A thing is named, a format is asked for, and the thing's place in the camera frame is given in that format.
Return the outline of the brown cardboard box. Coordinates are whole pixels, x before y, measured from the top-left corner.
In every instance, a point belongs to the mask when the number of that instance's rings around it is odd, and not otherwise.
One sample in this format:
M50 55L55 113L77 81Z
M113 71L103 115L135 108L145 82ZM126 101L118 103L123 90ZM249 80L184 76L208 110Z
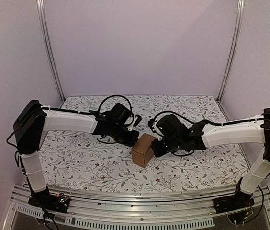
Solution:
M151 148L152 142L156 138L149 134L144 133L139 140L135 143L135 145L131 149L131 155L133 163L145 168L149 161L154 156L154 152Z

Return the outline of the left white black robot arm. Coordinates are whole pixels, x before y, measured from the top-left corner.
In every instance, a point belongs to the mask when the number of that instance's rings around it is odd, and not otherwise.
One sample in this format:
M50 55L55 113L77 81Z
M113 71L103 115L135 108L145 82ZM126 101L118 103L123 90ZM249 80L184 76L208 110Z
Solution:
M48 131L75 131L111 137L115 143L132 147L139 137L134 130L142 120L131 107L116 103L109 111L76 111L43 106L38 100L31 100L13 124L13 132L7 137L15 137L13 146L19 154L24 175L28 179L35 201L43 208L53 204L47 193L47 184L39 160L41 137Z

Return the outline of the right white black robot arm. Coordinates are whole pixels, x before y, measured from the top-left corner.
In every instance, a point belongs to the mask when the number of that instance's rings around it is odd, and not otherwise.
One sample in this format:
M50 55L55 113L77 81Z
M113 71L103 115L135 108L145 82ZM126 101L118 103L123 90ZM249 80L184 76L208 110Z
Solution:
M155 157L184 150L191 155L197 150L226 144L259 143L263 149L251 166L249 172L240 180L236 193L229 199L234 209L241 208L248 196L253 194L260 183L270 174L270 108L254 117L224 123L209 120L192 122L186 127L181 120L188 121L182 115L164 111L159 121L152 118L148 122L150 130L158 135L152 141L151 148Z

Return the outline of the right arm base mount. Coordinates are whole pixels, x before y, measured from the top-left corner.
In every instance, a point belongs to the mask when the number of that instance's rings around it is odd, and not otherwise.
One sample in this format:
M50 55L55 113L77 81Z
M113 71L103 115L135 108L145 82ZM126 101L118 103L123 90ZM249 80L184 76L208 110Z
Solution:
M253 194L249 195L241 191L242 179L243 177L238 181L233 195L213 199L213 207L217 214L246 208L255 204L252 198Z

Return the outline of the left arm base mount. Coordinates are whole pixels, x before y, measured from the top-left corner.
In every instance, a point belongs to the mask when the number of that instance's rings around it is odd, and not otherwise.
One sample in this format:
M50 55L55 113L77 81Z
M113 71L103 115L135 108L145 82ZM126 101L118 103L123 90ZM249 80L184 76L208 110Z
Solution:
M41 192L31 192L28 204L46 210L67 213L70 204L70 196L64 193L52 195L49 189L46 188Z

